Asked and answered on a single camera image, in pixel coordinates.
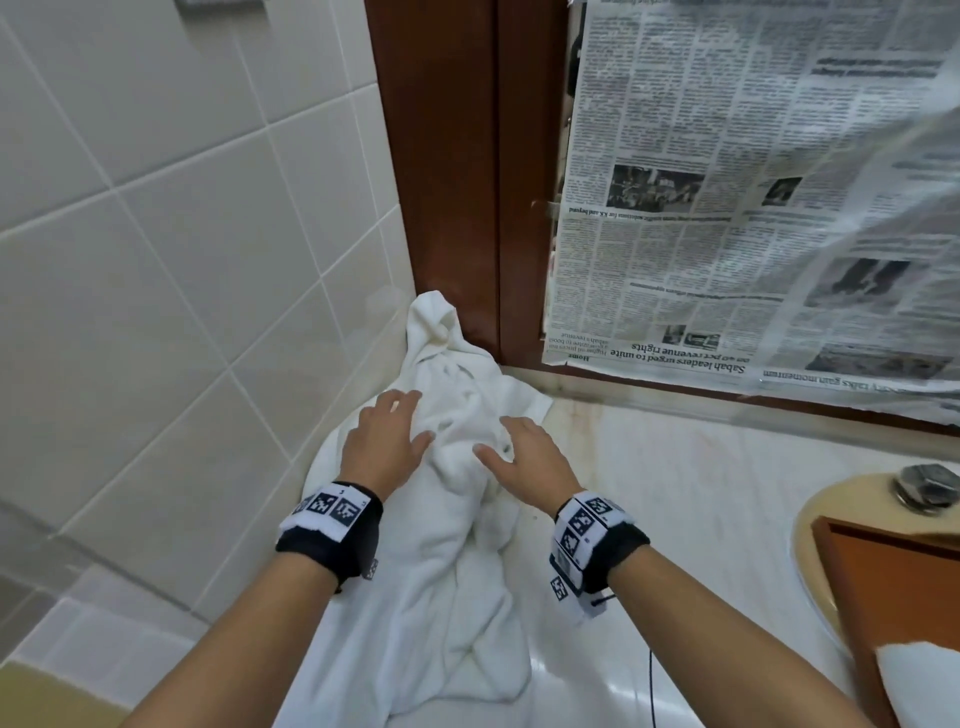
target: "left hand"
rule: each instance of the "left hand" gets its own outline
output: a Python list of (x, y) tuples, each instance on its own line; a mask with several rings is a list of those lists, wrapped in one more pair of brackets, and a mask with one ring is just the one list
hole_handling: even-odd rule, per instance
[(407, 482), (434, 438), (425, 431), (410, 441), (410, 424), (422, 396), (416, 389), (406, 394), (392, 389), (377, 397), (373, 407), (361, 409), (360, 424), (344, 443), (337, 480), (369, 488), (381, 501)]

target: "orange tray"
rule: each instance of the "orange tray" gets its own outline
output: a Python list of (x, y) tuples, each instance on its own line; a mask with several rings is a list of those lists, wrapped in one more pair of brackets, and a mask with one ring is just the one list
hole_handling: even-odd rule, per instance
[(913, 642), (960, 650), (960, 547), (826, 517), (812, 529), (863, 708), (877, 728), (900, 728), (876, 650)]

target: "black wire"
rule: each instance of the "black wire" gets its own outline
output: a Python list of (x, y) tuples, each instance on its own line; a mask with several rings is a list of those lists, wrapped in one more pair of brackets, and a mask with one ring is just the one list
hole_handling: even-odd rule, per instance
[(650, 722), (657, 728), (657, 711), (654, 710), (654, 651), (650, 650), (650, 659), (647, 661), (647, 675), (650, 679)]

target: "forearm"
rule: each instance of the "forearm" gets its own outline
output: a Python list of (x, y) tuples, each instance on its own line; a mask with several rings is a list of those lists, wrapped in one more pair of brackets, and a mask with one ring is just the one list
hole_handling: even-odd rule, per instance
[(336, 588), (306, 556), (278, 554), (123, 728), (269, 728)]
[(800, 655), (649, 546), (610, 585), (707, 728), (869, 728)]

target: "newspaper page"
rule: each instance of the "newspaper page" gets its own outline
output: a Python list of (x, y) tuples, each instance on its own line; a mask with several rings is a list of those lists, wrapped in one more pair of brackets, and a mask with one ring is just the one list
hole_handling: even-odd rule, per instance
[(543, 361), (960, 425), (960, 3), (592, 0)]

